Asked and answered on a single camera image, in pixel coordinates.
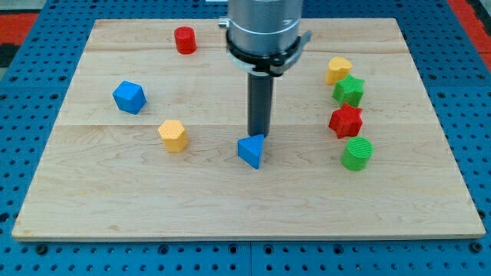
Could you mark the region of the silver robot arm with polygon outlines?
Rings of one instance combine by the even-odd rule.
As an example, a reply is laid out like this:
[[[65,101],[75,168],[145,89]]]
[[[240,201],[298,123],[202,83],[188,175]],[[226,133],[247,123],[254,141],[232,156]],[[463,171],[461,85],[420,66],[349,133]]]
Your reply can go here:
[[[302,0],[229,0],[226,52],[247,73],[247,129],[250,136],[268,136],[274,83],[302,55],[311,32],[299,34]]]

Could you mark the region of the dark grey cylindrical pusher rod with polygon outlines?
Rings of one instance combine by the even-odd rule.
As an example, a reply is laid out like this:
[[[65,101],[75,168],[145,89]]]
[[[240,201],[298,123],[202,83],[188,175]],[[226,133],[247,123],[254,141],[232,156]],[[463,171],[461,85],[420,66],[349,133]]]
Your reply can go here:
[[[272,113],[274,79],[248,74],[248,134],[267,137]]]

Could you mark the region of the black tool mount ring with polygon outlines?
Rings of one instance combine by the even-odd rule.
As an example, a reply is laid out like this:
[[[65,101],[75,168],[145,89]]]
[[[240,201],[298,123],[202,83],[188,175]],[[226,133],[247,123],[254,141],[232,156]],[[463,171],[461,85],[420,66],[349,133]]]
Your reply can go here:
[[[220,18],[226,51],[235,66],[256,76],[281,77],[301,57],[311,31],[298,35],[300,19]]]

